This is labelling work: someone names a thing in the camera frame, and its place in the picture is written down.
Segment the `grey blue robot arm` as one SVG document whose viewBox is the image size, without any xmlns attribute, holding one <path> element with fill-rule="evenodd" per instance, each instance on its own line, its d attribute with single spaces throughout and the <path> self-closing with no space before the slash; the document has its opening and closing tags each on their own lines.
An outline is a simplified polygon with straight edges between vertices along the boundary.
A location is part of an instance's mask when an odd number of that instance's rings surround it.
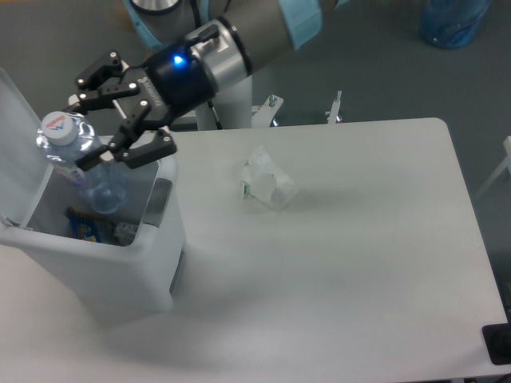
<svg viewBox="0 0 511 383">
<path fill-rule="evenodd" d="M 319 33 L 338 1 L 126 1 L 125 19 L 152 49 L 139 65 L 116 50 L 77 75 L 68 110 L 116 109 L 106 144 L 77 160 L 139 168 L 176 151 L 170 124 Z"/>
</svg>

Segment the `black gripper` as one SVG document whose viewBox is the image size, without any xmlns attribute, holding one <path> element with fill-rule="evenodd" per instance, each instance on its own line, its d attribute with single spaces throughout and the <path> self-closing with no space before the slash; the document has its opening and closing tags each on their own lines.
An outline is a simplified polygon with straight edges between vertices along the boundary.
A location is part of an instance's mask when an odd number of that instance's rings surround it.
<svg viewBox="0 0 511 383">
<path fill-rule="evenodd" d="M 165 125 L 211 99 L 215 90 L 211 74 L 184 43 L 172 44 L 131 67 L 111 49 L 74 82 L 77 92 L 63 112 L 87 115 L 116 108 L 125 117 L 107 144 L 75 161 L 84 172 L 110 161 L 135 169 L 174 155 L 177 146 Z M 156 130 L 152 140 L 134 147 L 146 129 Z"/>
</svg>

